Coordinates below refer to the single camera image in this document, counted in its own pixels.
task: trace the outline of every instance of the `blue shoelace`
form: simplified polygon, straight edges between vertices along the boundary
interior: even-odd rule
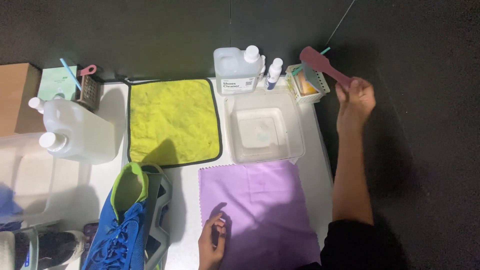
[[[122,270],[125,267],[127,260],[128,247],[126,245],[129,240],[128,228],[130,226],[138,227],[138,213],[142,207],[132,212],[119,225],[117,219],[114,219],[111,224],[111,229],[107,232],[108,239],[100,242],[95,250],[92,260],[95,263],[102,263],[102,268],[105,270]],[[135,241],[136,235],[130,235],[131,239]]]

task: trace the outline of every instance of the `purple cloth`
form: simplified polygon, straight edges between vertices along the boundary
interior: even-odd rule
[[[296,165],[274,161],[198,171],[202,225],[223,212],[221,270],[293,270],[320,262]]]

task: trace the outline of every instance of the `black sleeve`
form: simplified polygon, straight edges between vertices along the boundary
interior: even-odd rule
[[[406,269],[403,258],[392,253],[378,230],[358,221],[328,225],[320,253],[322,269]]]

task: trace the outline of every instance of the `clear plastic container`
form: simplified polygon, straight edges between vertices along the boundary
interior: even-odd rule
[[[294,159],[305,153],[297,104],[288,91],[227,97],[225,123],[235,164]]]
[[[38,145],[41,135],[0,138],[0,223],[63,210],[75,195],[80,163],[54,158]]]
[[[219,48],[213,53],[216,90],[221,96],[253,92],[257,87],[258,74],[263,59],[256,46],[246,50]]]
[[[113,124],[75,102],[45,102],[43,124],[47,132],[39,142],[52,156],[94,165],[115,158]]]

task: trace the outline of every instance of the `plastic jug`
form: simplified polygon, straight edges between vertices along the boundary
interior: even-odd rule
[[[43,109],[47,132],[39,143],[52,156],[94,165],[115,158],[112,123],[62,98],[45,102]]]
[[[221,96],[253,92],[263,60],[256,46],[246,50],[219,48],[213,52],[216,89]]]

